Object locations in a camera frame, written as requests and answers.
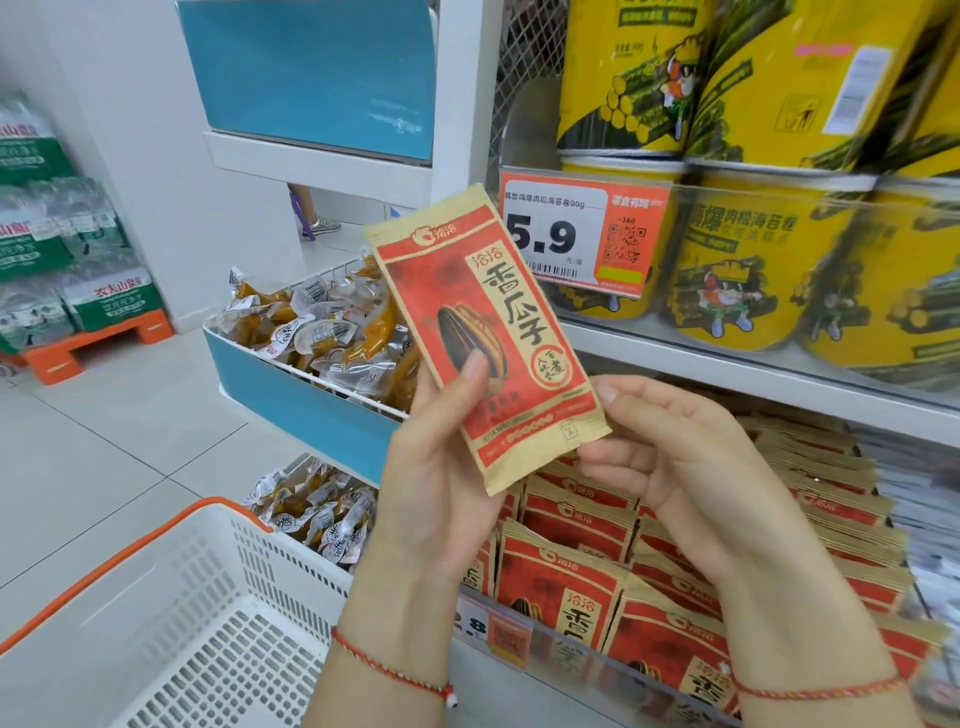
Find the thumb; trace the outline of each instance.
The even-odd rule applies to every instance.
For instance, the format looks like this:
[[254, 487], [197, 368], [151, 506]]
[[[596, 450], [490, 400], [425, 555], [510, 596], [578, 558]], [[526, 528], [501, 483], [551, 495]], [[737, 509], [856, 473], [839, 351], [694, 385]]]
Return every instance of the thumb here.
[[416, 433], [416, 450], [422, 456], [444, 446], [450, 435], [464, 423], [467, 415], [487, 394], [490, 362], [474, 349], [460, 375], [422, 410], [410, 416], [407, 426]]
[[624, 394], [606, 381], [594, 385], [607, 416], [672, 460], [689, 460], [703, 445], [700, 427], [663, 407]]

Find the metal mesh panel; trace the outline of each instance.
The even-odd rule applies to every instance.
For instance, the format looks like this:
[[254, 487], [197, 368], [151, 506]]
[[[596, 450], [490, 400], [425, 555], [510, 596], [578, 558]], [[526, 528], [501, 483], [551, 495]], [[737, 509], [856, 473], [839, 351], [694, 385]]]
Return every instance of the metal mesh panel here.
[[500, 61], [493, 96], [490, 157], [500, 156], [500, 139], [516, 93], [532, 79], [564, 71], [568, 0], [507, 0]]

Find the white floor tile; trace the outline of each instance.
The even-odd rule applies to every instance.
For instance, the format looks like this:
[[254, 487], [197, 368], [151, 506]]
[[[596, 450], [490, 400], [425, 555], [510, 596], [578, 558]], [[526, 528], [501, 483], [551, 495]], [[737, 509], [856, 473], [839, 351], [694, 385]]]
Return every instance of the white floor tile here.
[[163, 479], [19, 387], [0, 389], [0, 464], [0, 585]]
[[[0, 588], [0, 642], [115, 553], [162, 526], [195, 500], [177, 483], [164, 480]], [[49, 522], [31, 521], [37, 530], [55, 532]]]
[[245, 423], [221, 402], [199, 329], [152, 346], [118, 337], [81, 354], [83, 374], [32, 391], [165, 475]]
[[172, 475], [201, 497], [242, 501], [260, 476], [303, 454], [299, 440], [269, 425], [249, 424]]

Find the price tag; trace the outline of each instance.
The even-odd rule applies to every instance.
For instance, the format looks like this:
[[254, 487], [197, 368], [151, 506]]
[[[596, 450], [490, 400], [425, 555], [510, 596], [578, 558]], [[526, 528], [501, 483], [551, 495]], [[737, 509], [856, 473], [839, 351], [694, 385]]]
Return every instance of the price tag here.
[[524, 669], [533, 629], [463, 594], [457, 599], [453, 634], [512, 667]]
[[538, 278], [639, 298], [669, 186], [505, 171], [500, 208]]

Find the white pillar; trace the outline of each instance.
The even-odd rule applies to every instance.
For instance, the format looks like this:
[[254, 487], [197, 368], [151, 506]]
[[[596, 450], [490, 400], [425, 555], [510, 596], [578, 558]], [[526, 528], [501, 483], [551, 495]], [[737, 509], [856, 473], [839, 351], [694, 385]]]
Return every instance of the white pillar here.
[[433, 202], [484, 182], [503, 0], [444, 0], [437, 45]]
[[172, 0], [7, 0], [0, 62], [107, 188], [178, 330], [225, 302], [231, 265], [305, 275], [286, 185], [210, 161]]

